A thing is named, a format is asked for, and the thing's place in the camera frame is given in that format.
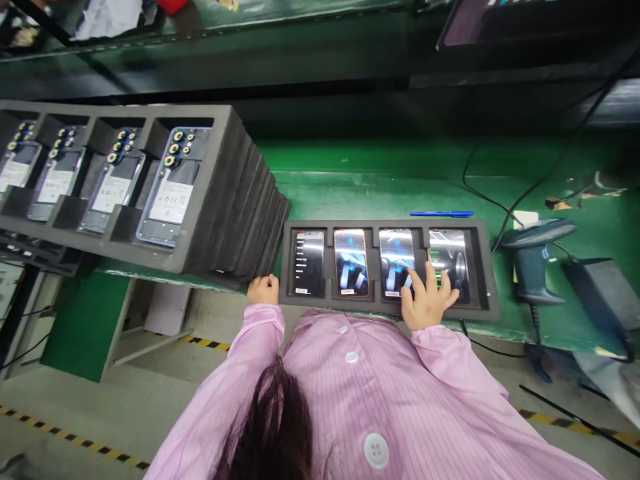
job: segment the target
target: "hand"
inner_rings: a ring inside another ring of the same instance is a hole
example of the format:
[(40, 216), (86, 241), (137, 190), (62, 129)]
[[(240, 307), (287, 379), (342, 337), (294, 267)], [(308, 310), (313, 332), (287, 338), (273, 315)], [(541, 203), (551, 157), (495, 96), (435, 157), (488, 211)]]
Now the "hand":
[(247, 296), (249, 301), (254, 303), (269, 303), (278, 305), (278, 293), (280, 291), (280, 280), (274, 274), (268, 277), (256, 277), (249, 284)]
[(424, 330), (439, 325), (444, 311), (460, 296), (460, 290), (451, 290), (451, 281), (445, 271), (440, 272), (442, 286), (438, 290), (438, 280), (433, 265), (428, 261), (425, 266), (427, 268), (426, 288), (415, 270), (409, 269), (415, 300), (411, 297), (411, 290), (408, 287), (402, 287), (400, 292), (402, 318), (411, 330)]

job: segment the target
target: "finger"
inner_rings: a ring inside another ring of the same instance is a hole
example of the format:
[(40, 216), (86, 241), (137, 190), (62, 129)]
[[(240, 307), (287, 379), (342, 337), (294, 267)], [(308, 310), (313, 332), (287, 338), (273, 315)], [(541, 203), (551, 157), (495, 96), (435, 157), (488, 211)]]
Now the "finger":
[(422, 283), (422, 280), (420, 280), (418, 274), (412, 268), (409, 269), (409, 274), (411, 276), (411, 283), (413, 284), (413, 291), (415, 292), (415, 299), (418, 300), (420, 298), (426, 297), (427, 290), (425, 290), (425, 284)]
[(269, 281), (271, 282), (271, 288), (280, 288), (280, 280), (274, 274), (270, 274)]
[(425, 262), (425, 267), (427, 268), (427, 292), (433, 293), (438, 292), (438, 278), (435, 276), (435, 268), (430, 261)]
[(456, 300), (458, 300), (459, 296), (460, 296), (460, 290), (458, 289), (451, 290), (451, 293), (449, 294), (448, 298), (443, 303), (445, 310), (448, 309), (450, 306), (452, 306), (456, 302)]
[(402, 300), (402, 318), (407, 321), (408, 318), (412, 318), (415, 309), (413, 308), (413, 297), (411, 296), (411, 289), (408, 287), (402, 287), (400, 289), (400, 298)]
[(451, 294), (451, 279), (449, 278), (446, 271), (440, 270), (440, 290), (438, 290), (438, 295), (440, 295), (442, 298), (447, 298), (450, 294)]

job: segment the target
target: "pink jacket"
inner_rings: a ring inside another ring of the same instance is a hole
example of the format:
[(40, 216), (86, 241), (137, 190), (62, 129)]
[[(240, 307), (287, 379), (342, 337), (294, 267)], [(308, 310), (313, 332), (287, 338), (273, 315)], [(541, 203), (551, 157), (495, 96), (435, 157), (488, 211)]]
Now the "pink jacket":
[[(280, 307), (245, 310), (227, 360), (198, 388), (146, 479), (210, 476), (284, 330)], [(331, 453), (336, 480), (602, 480), (514, 410), (460, 333), (438, 325), (409, 340), (390, 322), (314, 310), (294, 332), (283, 364), (307, 396), (316, 463)]]

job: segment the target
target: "red object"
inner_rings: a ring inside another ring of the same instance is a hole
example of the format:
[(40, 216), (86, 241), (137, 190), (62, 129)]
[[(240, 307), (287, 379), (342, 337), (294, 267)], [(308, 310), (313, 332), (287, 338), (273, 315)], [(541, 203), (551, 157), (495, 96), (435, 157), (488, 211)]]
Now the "red object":
[(158, 0), (158, 5), (169, 15), (175, 15), (188, 3), (189, 0)]

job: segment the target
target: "blue pen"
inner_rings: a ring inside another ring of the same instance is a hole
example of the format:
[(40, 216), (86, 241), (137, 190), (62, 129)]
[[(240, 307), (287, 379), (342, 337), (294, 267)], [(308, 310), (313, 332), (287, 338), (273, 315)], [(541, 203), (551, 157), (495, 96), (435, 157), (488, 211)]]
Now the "blue pen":
[(450, 212), (411, 212), (412, 217), (452, 217), (469, 218), (474, 212), (470, 210), (458, 210)]

